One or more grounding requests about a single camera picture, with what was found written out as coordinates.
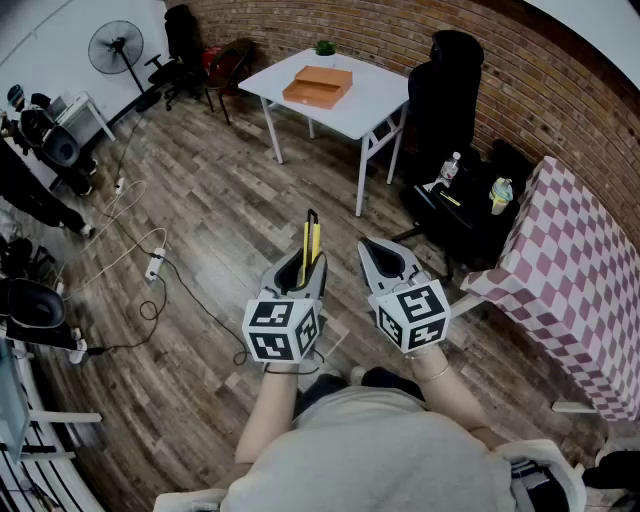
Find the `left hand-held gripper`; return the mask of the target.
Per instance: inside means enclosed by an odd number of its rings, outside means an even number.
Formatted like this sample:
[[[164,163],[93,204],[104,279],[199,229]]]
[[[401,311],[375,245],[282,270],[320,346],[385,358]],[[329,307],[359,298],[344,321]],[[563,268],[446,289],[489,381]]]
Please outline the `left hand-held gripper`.
[[[262,289],[247,303],[242,332],[256,362],[300,363],[320,335],[327,257],[320,252],[311,265],[308,292],[299,284],[302,268],[302,248],[283,256],[265,272]]]

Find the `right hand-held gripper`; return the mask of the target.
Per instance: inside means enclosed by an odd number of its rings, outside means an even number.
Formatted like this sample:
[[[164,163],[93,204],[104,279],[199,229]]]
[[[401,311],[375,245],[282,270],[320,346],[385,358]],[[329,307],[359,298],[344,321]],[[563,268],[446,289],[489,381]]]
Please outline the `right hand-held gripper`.
[[[377,328],[402,353],[441,342],[451,308],[438,280],[414,253],[388,239],[365,237],[357,244],[361,270],[370,289]]]

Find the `yellow black utility knife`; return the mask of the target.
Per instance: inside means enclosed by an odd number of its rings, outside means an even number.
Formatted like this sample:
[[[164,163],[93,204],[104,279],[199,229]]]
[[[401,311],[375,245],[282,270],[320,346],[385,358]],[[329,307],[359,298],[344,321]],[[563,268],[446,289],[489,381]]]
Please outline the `yellow black utility knife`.
[[[303,266],[300,285],[304,285],[311,275],[311,266],[320,253],[320,223],[317,213],[313,209],[307,211],[304,224]]]

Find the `orange cardboard box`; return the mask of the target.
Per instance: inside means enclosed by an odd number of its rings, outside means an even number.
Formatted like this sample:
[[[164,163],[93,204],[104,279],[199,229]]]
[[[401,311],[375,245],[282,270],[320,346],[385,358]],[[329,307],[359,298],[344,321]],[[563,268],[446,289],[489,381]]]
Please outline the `orange cardboard box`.
[[[305,66],[282,91],[288,102],[331,110],[353,85],[353,74],[334,68]]]

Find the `person's left forearm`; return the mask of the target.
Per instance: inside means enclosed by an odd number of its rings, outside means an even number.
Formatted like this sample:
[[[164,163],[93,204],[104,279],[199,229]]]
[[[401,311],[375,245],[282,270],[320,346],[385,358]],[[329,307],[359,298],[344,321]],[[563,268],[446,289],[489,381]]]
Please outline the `person's left forearm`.
[[[237,464],[255,463],[274,440],[290,430],[298,369],[298,365],[278,363],[265,370],[256,403],[236,448]]]

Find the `black swivel chair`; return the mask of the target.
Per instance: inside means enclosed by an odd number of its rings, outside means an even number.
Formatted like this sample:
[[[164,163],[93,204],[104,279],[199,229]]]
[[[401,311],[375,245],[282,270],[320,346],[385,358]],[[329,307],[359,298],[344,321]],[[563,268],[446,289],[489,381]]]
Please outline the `black swivel chair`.
[[[505,210],[500,215],[491,214],[479,227],[468,229],[435,204],[431,190],[427,191],[423,185],[410,185],[400,193],[400,200],[413,218],[413,228],[394,239],[400,241],[423,234],[444,251],[447,264],[455,261],[474,271],[492,268],[519,214],[519,197],[532,171],[529,160],[502,139],[493,142],[488,162],[481,160],[479,153],[471,148],[462,156],[451,185],[474,182],[486,190],[489,197],[498,178],[511,179],[513,200]]]

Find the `person's black trousers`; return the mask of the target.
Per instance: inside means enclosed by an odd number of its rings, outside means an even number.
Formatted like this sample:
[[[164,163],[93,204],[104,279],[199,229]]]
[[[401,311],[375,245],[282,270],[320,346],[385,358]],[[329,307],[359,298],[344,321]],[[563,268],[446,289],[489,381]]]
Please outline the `person's black trousers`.
[[[383,367],[374,367],[367,370],[362,386],[393,389],[408,394],[419,401],[424,401],[422,392],[415,382],[400,377]],[[322,374],[306,391],[303,393],[297,392],[293,417],[297,418],[305,410],[326,396],[342,391],[343,389],[354,387],[356,386],[350,385],[349,378],[346,379],[340,373],[337,375],[329,373]]]

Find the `pale green lidded cup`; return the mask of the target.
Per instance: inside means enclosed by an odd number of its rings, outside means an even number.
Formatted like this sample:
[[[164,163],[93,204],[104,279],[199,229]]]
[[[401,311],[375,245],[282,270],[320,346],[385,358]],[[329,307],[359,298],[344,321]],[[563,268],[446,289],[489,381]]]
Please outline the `pale green lidded cup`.
[[[489,198],[492,201],[492,215],[500,215],[513,200],[511,182],[511,179],[500,177],[492,185],[489,192]]]

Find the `long white power strip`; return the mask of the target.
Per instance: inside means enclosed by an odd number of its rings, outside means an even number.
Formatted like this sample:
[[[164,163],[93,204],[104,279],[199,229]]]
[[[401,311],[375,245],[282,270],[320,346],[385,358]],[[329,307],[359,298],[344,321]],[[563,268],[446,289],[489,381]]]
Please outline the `long white power strip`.
[[[155,248],[150,254],[149,264],[145,272],[145,278],[148,281],[152,282],[158,277],[161,265],[165,260],[165,256],[166,250],[162,247]]]

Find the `white square table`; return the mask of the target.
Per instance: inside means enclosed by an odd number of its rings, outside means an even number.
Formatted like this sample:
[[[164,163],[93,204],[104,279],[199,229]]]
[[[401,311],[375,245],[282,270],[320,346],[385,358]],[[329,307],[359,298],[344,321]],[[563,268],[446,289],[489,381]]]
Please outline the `white square table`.
[[[351,89],[331,110],[283,99],[282,91],[307,65],[352,72]],[[362,214],[369,160],[390,142],[394,148],[386,182],[393,181],[409,107],[406,77],[345,55],[335,53],[321,57],[315,50],[306,49],[245,79],[239,88],[260,99],[278,163],[283,162],[283,157],[271,116],[276,107],[285,107],[305,116],[311,137],[315,136],[314,125],[319,123],[361,143],[356,216]]]

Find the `person's gray shirt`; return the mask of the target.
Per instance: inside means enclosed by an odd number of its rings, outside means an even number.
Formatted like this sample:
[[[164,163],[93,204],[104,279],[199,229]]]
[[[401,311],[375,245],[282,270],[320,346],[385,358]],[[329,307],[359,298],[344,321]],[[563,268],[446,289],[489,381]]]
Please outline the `person's gray shirt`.
[[[230,485],[221,512],[514,512],[507,460],[388,389],[322,398]]]

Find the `pink checkered cloth table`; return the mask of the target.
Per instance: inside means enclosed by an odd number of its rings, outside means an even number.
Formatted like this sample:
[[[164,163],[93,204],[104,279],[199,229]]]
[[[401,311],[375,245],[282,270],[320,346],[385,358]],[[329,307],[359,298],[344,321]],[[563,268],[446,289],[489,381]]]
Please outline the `pink checkered cloth table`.
[[[461,289],[520,325],[608,421],[640,416],[640,251],[585,183],[544,157],[496,266]]]

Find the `person's white jacket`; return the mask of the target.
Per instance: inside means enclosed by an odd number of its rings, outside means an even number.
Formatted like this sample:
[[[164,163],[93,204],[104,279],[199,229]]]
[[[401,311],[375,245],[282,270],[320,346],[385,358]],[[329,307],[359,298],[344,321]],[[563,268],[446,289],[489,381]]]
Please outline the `person's white jacket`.
[[[291,443],[279,444],[227,489],[165,493],[153,512],[585,512],[586,489],[550,440],[437,444],[405,468],[367,462],[352,476],[326,468],[293,470]]]

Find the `black standing fan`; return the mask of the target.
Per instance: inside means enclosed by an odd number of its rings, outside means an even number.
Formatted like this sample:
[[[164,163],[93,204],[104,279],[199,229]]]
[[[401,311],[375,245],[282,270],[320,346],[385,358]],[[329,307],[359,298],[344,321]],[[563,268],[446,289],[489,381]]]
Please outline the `black standing fan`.
[[[151,108],[161,97],[158,91],[145,91],[133,69],[143,50],[144,38],[141,31],[125,20],[114,20],[99,27],[88,45],[89,61],[98,72],[104,75],[129,72],[140,92],[135,102],[138,113]]]

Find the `white frame glass table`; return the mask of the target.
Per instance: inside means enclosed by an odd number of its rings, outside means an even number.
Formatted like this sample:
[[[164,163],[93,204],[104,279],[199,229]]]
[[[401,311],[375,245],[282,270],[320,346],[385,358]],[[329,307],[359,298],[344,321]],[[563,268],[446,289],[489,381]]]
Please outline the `white frame glass table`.
[[[22,343],[0,340],[0,512],[107,512],[56,431],[102,416],[45,410],[30,357]]]

